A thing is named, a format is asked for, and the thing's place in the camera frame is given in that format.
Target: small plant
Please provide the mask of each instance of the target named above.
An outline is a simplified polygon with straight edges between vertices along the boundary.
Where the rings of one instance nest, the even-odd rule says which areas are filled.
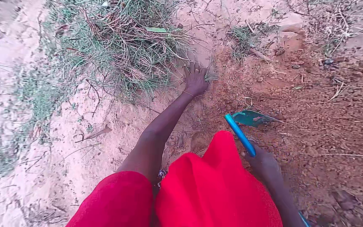
[[[90,123],[88,123],[88,126],[86,127],[86,133],[92,133],[93,132],[93,126],[90,124]]]
[[[231,28],[227,35],[236,42],[232,50],[232,57],[240,60],[249,56],[251,54],[250,49],[256,49],[260,44],[260,39],[275,28],[277,28],[276,25],[269,26],[263,22],[247,23],[245,26]]]

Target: uprooted grass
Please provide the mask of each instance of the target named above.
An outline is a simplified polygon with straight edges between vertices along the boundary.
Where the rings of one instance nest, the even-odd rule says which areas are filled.
[[[236,26],[229,29],[227,35],[235,41],[232,49],[232,57],[241,60],[252,54],[251,48],[258,49],[261,38],[275,30],[276,25],[269,26],[268,23],[247,23],[244,26]]]
[[[169,84],[177,59],[187,60],[189,37],[171,26],[175,5],[165,1],[58,0],[47,7],[47,54],[66,65],[65,73],[83,68],[123,102],[143,102]]]

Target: wrist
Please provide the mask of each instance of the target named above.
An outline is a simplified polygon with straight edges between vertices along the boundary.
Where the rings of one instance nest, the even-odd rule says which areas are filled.
[[[183,96],[183,97],[185,97],[185,98],[187,98],[187,99],[191,99],[191,100],[193,100],[196,96],[192,93],[192,92],[189,92],[188,90],[184,90],[181,94],[180,94],[180,96]]]
[[[264,177],[263,179],[265,186],[267,189],[271,191],[278,191],[284,187],[284,180],[282,175],[276,174],[269,177]]]

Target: dirt ground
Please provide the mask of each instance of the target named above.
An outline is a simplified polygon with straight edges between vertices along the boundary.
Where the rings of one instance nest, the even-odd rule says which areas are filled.
[[[9,81],[15,64],[42,57],[36,51],[38,19],[46,10],[41,1],[7,4],[11,9],[20,7],[15,17],[0,16],[0,65],[7,66],[0,66],[0,78]],[[197,50],[194,58],[209,65],[214,56],[211,70],[219,80],[182,115],[165,147],[163,168],[185,152],[203,155],[215,132],[230,130],[224,116],[250,107],[284,122],[242,129],[275,154],[295,203],[312,226],[363,226],[363,34],[343,42],[327,58],[323,43],[310,41],[315,36],[313,17],[320,12],[306,16],[305,6],[292,10],[292,5],[300,4],[290,4],[280,0],[180,4],[175,25],[198,25],[190,30],[202,40],[191,41]],[[265,21],[273,8],[286,12],[275,21],[278,32],[264,38],[264,42],[275,40],[265,52],[273,61],[255,56],[243,61],[231,58],[234,43],[226,36],[228,29],[245,20]],[[363,17],[355,22],[362,23]],[[273,49],[279,46],[285,53],[276,55]],[[156,91],[150,107],[125,105],[107,97],[93,114],[96,94],[87,83],[80,84],[61,105],[61,115],[53,115],[53,146],[32,144],[29,152],[20,154],[16,168],[0,177],[0,226],[64,226],[183,86],[177,81]],[[8,99],[1,95],[5,91],[0,87],[0,102]],[[84,122],[77,121],[79,116]],[[87,134],[87,124],[95,129],[108,124],[113,131],[75,143]],[[236,146],[244,150],[238,140]],[[249,164],[242,162],[250,171]]]

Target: red skirt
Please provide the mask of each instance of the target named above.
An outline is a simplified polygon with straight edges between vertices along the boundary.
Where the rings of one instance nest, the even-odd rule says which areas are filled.
[[[232,134],[215,134],[202,158],[186,153],[172,163],[153,201],[137,172],[103,179],[67,226],[148,226],[152,205],[162,227],[273,226],[282,221],[264,186],[240,161]]]

